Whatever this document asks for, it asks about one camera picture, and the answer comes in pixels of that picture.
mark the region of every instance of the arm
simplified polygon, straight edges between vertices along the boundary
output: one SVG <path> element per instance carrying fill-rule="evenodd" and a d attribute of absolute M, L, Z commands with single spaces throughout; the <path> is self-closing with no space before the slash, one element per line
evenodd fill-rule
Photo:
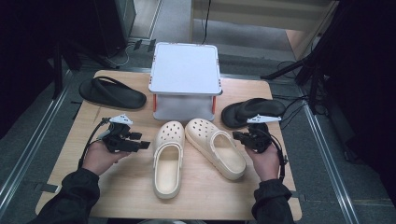
<path fill-rule="evenodd" d="M 88 223 L 91 209 L 100 196 L 99 175 L 129 154 L 110 153 L 101 141 L 92 143 L 82 168 L 64 178 L 61 191 L 29 223 Z"/>
<path fill-rule="evenodd" d="M 252 207 L 252 215 L 258 223 L 294 223 L 288 204 L 291 193 L 277 178 L 279 158 L 276 148 L 271 145 L 263 153 L 256 153 L 246 147 L 246 152 L 262 181 L 254 191 L 256 203 Z"/>

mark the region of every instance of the footwear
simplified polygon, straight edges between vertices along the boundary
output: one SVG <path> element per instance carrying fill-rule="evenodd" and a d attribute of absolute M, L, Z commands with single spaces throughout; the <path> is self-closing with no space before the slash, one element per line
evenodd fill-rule
<path fill-rule="evenodd" d="M 221 111 L 221 121 L 229 128 L 248 126 L 247 120 L 257 115 L 268 117 L 282 117 L 286 107 L 277 100 L 252 98 L 245 102 L 227 105 Z"/>
<path fill-rule="evenodd" d="M 187 140 L 227 179 L 241 177 L 247 164 L 231 136 L 206 119 L 192 119 L 186 125 Z"/>
<path fill-rule="evenodd" d="M 84 100 L 99 105 L 115 106 L 126 109 L 142 107 L 147 97 L 111 77 L 95 77 L 79 85 L 79 94 Z"/>
<path fill-rule="evenodd" d="M 153 185 L 155 194 L 161 199 L 173 198 L 180 191 L 184 139 L 183 125 L 169 121 L 154 140 Z"/>

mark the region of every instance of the black sleeve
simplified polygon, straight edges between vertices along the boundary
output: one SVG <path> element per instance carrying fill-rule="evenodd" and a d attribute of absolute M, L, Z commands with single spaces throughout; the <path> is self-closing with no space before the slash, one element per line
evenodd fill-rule
<path fill-rule="evenodd" d="M 98 175 L 83 168 L 67 175 L 61 191 L 29 223 L 88 223 L 100 196 L 98 181 Z"/>
<path fill-rule="evenodd" d="M 280 180 L 263 181 L 254 191 L 256 202 L 251 209 L 252 215 L 259 224 L 294 223 L 288 204 L 290 197 L 291 192 Z"/>

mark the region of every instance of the white plastic storage box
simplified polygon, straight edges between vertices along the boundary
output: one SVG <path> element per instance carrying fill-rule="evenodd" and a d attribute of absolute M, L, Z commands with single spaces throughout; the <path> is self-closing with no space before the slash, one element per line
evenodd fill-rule
<path fill-rule="evenodd" d="M 219 55 L 215 46 L 157 43 L 148 89 L 158 120 L 213 120 L 221 94 Z"/>

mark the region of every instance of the wooden tabletop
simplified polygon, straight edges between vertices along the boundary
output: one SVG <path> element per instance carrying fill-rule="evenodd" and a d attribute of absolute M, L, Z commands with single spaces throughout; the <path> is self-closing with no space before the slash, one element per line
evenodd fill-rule
<path fill-rule="evenodd" d="M 253 191 L 258 188 L 260 179 L 254 171 L 250 157 L 239 141 L 236 141 L 236 144 L 247 161 L 247 171 L 240 179 L 231 181 L 224 178 L 186 140 L 180 193 L 170 200 L 157 198 L 152 183 L 154 152 L 152 142 L 166 121 L 158 121 L 152 116 L 153 102 L 152 94 L 149 92 L 149 74 L 99 71 L 96 76 L 113 77 L 131 88 L 145 93 L 148 101 L 138 110 L 109 108 L 84 101 L 49 177 L 49 184 L 60 186 L 66 175 L 76 171 L 82 150 L 102 118 L 126 114 L 134 122 L 130 132 L 142 133 L 141 140 L 150 141 L 150 147 L 141 149 L 120 160 L 100 176 L 101 197 L 93 207 L 91 216 L 200 220 L 254 219 L 250 209 L 255 202 Z M 217 97 L 216 114 L 212 122 L 229 134 L 236 130 L 226 128 L 221 122 L 220 114 L 225 106 L 255 97 L 272 98 L 268 83 L 261 80 L 223 78 L 221 87 L 223 94 Z M 268 123 L 268 127 L 270 133 L 280 141 L 285 150 L 278 123 Z M 96 135 L 104 132 L 107 128 L 108 125 L 104 125 Z M 284 184 L 290 190 L 296 190 L 289 164 L 286 165 Z M 53 196 L 53 193 L 43 192 L 36 212 L 38 213 Z M 298 199 L 291 198 L 289 204 L 294 220 L 301 219 L 302 211 Z"/>

